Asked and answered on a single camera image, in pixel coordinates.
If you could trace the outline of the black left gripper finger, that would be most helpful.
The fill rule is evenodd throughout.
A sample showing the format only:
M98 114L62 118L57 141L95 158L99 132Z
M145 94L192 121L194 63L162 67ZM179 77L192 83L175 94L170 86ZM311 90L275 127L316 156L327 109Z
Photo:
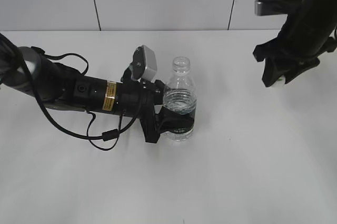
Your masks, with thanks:
M155 80L154 85L155 85L155 90L154 90L155 95L163 96L163 93L166 87L165 83L162 82L161 80Z
M195 108L171 111L162 106L157 115L157 132L171 140L186 140L193 134Z

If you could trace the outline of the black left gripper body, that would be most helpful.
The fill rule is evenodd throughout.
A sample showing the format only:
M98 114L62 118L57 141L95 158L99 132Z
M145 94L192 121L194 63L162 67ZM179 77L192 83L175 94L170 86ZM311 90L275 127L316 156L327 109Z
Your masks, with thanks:
M160 138L160 133L157 132L155 106L162 105L163 96L155 95L154 82L144 79L133 81L129 67L124 71L121 81L120 105L122 116L128 116L131 120L120 130L120 133L127 131L136 120L139 120L145 142L156 144Z

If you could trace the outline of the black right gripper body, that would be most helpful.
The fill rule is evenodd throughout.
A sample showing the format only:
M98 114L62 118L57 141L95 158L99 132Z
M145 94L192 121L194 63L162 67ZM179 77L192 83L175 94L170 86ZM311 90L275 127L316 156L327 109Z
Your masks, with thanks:
M257 45L253 55L258 62L263 60L275 63L300 63L309 62L318 58L323 53L336 50L336 39L324 39L299 36L298 39L288 40L276 37L264 44Z

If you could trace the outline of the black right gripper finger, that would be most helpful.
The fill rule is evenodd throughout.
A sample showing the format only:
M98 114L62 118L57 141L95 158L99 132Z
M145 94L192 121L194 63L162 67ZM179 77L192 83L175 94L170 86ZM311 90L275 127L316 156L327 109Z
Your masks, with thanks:
M285 64L282 60L267 57L265 59L265 67L262 75L262 81L265 87L271 85L286 72Z
M318 58L314 58L313 60L306 62L299 62L294 68L290 69L284 74L285 84L290 83L300 74L317 67L320 64L320 60Z

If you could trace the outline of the left robot arm black grey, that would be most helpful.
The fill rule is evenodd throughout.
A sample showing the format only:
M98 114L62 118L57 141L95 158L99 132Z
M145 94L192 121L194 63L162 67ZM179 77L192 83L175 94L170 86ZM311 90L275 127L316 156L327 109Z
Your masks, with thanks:
M43 114L49 110L105 113L139 120L147 143L156 143L165 132L187 133L195 113L178 113L163 106L165 85L155 80L156 58L139 46L119 82L87 76L47 55L39 47L18 47L1 36L1 83L35 98Z

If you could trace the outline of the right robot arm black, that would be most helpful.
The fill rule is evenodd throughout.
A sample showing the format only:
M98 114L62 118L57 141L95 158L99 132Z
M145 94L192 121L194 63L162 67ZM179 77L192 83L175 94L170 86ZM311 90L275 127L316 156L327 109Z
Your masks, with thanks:
M336 0L256 0L255 14L287 15L277 37L253 51L256 61L265 63L266 87L290 83L317 67L321 54L336 50Z

